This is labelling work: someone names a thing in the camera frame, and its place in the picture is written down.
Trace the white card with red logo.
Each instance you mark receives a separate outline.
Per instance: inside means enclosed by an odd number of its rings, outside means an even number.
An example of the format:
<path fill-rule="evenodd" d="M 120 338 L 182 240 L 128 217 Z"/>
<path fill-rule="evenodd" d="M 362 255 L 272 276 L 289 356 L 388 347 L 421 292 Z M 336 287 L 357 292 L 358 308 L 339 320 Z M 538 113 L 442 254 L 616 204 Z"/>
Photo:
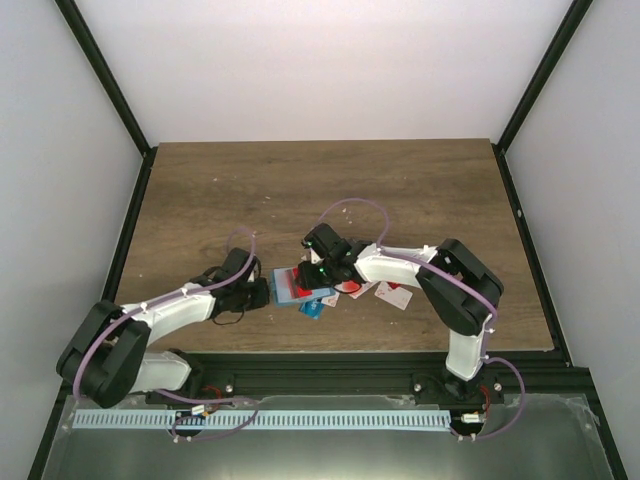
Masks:
<path fill-rule="evenodd" d="M 412 299 L 413 293 L 399 285 L 380 282 L 374 292 L 374 296 L 395 308 L 405 310 Z"/>

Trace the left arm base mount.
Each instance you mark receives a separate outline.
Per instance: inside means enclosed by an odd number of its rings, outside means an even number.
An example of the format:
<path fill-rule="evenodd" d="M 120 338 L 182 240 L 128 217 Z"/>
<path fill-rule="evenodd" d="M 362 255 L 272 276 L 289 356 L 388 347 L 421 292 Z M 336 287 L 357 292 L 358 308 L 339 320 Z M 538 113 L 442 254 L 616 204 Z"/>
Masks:
<path fill-rule="evenodd" d="M 211 383 L 187 381 L 176 391 L 155 390 L 145 394 L 148 404 L 218 406 L 232 402 L 228 392 Z"/>

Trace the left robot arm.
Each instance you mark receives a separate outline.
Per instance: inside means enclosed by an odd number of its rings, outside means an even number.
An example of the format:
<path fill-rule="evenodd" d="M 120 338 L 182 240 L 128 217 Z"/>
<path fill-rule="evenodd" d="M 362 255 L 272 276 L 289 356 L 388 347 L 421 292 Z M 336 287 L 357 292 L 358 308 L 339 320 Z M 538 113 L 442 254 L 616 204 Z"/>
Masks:
<path fill-rule="evenodd" d="M 255 254 L 234 248 L 222 265 L 182 287 L 141 303 L 93 305 L 63 350 L 56 373 L 102 408 L 133 393 L 168 391 L 181 403 L 204 392 L 201 364 L 179 349 L 150 352 L 159 339 L 223 313 L 243 316 L 269 303 L 269 286 Z"/>

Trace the large red card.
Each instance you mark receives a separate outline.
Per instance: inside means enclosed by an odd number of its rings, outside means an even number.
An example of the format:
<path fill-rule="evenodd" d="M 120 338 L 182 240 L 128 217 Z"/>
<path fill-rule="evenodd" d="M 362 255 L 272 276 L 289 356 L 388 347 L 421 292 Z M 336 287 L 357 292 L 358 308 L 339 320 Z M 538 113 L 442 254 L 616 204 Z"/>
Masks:
<path fill-rule="evenodd" d="M 312 291 L 305 288 L 303 279 L 300 276 L 299 269 L 297 267 L 285 270 L 285 280 L 286 286 L 293 298 L 298 299 L 311 296 Z"/>

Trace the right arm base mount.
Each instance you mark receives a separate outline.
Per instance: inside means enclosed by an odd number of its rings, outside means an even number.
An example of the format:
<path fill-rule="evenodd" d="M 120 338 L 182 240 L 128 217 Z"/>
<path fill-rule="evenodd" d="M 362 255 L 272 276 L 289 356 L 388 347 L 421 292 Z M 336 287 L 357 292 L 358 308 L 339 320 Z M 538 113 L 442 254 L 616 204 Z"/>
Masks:
<path fill-rule="evenodd" d="M 504 395 L 495 389 L 498 378 L 483 372 L 470 381 L 451 373 L 416 373 L 411 376 L 411 388 L 416 401 L 438 404 L 443 408 L 476 407 L 486 400 L 491 405 L 503 404 Z"/>

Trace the teal leather card holder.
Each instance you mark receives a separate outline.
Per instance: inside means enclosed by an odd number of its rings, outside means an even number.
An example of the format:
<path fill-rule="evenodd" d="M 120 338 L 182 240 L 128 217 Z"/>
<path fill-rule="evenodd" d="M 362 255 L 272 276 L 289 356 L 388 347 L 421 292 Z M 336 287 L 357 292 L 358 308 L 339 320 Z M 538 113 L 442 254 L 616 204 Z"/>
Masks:
<path fill-rule="evenodd" d="M 270 289 L 277 306 L 290 306 L 333 296 L 332 288 L 306 290 L 297 283 L 298 268 L 278 268 L 270 274 Z"/>

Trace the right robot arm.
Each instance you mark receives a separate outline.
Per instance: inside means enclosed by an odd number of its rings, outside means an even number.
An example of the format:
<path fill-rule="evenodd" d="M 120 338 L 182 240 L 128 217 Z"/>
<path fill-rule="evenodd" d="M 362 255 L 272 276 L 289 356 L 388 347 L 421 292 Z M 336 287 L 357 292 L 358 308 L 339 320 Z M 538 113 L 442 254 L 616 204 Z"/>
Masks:
<path fill-rule="evenodd" d="M 343 238 L 320 223 L 304 237 L 302 246 L 311 258 L 298 265 L 294 279 L 305 290 L 349 281 L 421 289 L 449 329 L 445 393 L 465 403 L 479 392 L 504 286 L 463 243 L 447 239 L 437 247 L 386 247 L 380 241 Z"/>

